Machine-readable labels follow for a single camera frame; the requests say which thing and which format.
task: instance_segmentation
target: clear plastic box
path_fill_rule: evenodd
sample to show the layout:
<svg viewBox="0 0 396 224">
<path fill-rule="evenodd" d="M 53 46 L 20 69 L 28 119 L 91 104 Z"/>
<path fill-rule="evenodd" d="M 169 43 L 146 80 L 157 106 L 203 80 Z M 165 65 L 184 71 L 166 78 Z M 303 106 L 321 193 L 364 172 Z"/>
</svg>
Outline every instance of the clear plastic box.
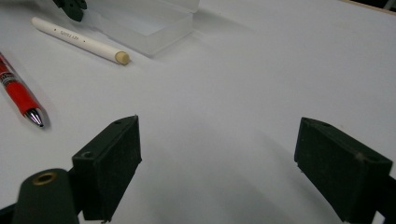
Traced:
<svg viewBox="0 0 396 224">
<path fill-rule="evenodd" d="M 199 0 L 86 0 L 82 24 L 148 56 L 192 30 Z"/>
</svg>

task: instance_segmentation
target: white pen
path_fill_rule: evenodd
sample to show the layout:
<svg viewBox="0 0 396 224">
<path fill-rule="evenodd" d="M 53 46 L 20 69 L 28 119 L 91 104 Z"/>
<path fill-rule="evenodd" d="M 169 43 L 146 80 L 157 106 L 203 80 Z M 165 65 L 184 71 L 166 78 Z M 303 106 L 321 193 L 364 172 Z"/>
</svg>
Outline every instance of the white pen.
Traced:
<svg viewBox="0 0 396 224">
<path fill-rule="evenodd" d="M 129 55 L 125 51 L 113 48 L 85 35 L 80 35 L 76 32 L 63 28 L 62 26 L 41 20 L 37 17 L 33 17 L 31 22 L 33 26 L 39 31 L 55 36 L 67 43 L 85 49 L 115 63 L 121 63 L 125 65 L 130 61 Z"/>
</svg>

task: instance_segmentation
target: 3d printed part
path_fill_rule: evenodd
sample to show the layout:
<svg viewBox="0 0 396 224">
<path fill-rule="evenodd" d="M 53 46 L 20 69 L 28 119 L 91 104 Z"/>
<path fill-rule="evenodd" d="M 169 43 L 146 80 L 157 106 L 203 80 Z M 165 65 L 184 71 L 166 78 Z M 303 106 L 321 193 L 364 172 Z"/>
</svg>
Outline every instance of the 3d printed part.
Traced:
<svg viewBox="0 0 396 224">
<path fill-rule="evenodd" d="M 394 211 L 395 201 L 383 206 L 396 191 L 392 161 L 332 125 L 302 118 L 294 160 L 343 221 L 371 223 L 375 211 Z"/>
<path fill-rule="evenodd" d="M 74 21 L 81 21 L 84 16 L 82 9 L 87 9 L 85 0 L 53 0 L 57 7 L 61 7 L 64 13 Z"/>
<path fill-rule="evenodd" d="M 140 156 L 138 117 L 108 125 L 72 158 L 74 167 L 42 171 L 21 185 L 16 204 L 0 210 L 1 224 L 77 224 L 111 220 Z"/>
</svg>

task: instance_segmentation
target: silver pen tip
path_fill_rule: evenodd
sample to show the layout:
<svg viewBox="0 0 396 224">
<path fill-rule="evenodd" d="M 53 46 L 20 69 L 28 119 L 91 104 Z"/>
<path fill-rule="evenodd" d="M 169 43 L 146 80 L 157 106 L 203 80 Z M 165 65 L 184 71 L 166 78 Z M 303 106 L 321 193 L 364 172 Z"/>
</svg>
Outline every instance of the silver pen tip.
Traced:
<svg viewBox="0 0 396 224">
<path fill-rule="evenodd" d="M 44 123 L 40 117 L 40 109 L 29 109 L 25 113 L 25 117 L 32 121 L 33 124 L 37 125 L 40 128 L 44 128 Z"/>
</svg>

